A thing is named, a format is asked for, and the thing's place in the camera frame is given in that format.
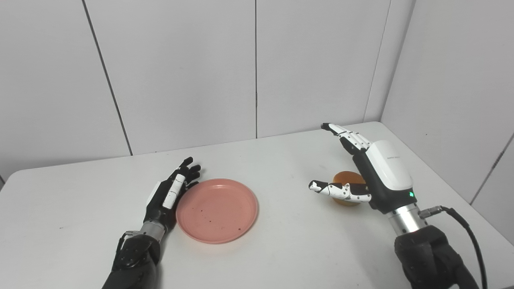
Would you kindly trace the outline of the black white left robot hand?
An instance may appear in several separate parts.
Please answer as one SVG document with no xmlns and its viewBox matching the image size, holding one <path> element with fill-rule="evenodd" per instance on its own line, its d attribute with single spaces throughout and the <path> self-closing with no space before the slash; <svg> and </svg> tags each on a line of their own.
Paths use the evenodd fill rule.
<svg viewBox="0 0 514 289">
<path fill-rule="evenodd" d="M 188 157 L 164 181 L 157 184 L 146 206 L 144 223 L 159 223 L 168 232 L 175 226 L 175 212 L 185 192 L 199 183 L 201 166 L 191 166 L 194 158 Z"/>
</svg>

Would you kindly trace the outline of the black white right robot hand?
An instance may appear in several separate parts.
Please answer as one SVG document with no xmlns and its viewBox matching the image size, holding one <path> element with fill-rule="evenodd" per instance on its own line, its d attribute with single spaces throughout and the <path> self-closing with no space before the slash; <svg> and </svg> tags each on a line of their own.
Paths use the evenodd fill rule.
<svg viewBox="0 0 514 289">
<path fill-rule="evenodd" d="M 309 189 L 351 203 L 370 204 L 372 209 L 388 214 L 417 202 L 413 179 L 400 155 L 387 140 L 370 141 L 358 132 L 334 123 L 323 123 L 323 130 L 337 136 L 365 183 L 327 183 L 312 180 Z"/>
</svg>

